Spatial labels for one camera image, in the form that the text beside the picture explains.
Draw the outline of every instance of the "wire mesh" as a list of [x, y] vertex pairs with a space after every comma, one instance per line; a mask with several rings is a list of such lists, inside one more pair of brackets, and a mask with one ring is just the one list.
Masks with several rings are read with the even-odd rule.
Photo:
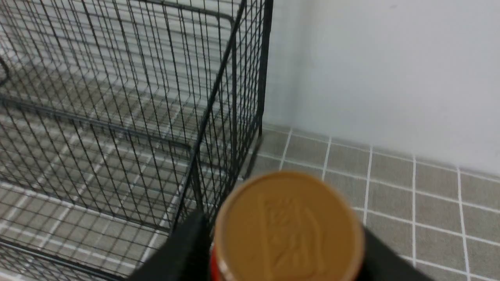
[[0, 266], [122, 280], [213, 224], [262, 124], [265, 2], [0, 0]]

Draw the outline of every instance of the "gold bottle cap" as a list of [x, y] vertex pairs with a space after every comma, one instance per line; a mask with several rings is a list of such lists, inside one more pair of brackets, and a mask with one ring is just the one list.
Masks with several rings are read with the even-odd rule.
[[363, 229], [342, 196], [297, 172], [251, 179], [231, 193], [214, 241], [226, 281], [352, 281], [364, 255]]

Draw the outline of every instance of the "black wire cage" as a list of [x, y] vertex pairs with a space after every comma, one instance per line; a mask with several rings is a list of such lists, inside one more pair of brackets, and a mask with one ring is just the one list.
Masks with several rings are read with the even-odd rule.
[[0, 0], [0, 274], [125, 280], [212, 226], [262, 136], [272, 8]]

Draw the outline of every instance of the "embossed logo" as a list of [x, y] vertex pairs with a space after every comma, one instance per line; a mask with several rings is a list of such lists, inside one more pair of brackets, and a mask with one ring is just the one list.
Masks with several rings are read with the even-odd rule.
[[267, 280], [306, 280], [323, 273], [322, 230], [311, 210], [286, 196], [260, 194], [258, 204]]

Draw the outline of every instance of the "white wall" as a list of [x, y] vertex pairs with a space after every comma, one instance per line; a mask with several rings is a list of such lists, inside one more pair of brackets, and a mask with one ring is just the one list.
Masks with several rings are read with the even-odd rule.
[[499, 0], [275, 0], [265, 118], [500, 174]]

